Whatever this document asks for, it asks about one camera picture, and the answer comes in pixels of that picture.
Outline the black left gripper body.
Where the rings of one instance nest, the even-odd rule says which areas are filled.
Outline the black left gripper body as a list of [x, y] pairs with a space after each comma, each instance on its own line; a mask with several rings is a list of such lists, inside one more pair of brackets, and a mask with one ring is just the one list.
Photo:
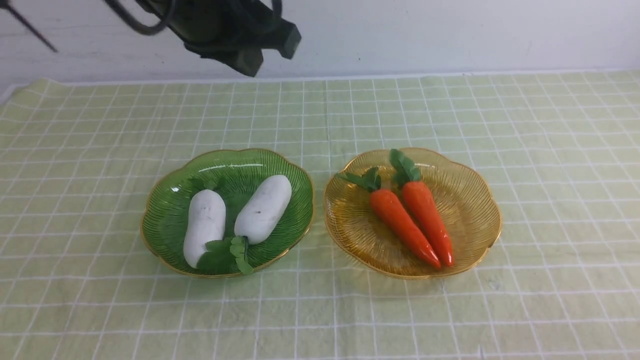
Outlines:
[[167, 27], [186, 50], [215, 60], [244, 76], [255, 77], [263, 50], [291, 60], [302, 40], [295, 23], [260, 0], [179, 0]]

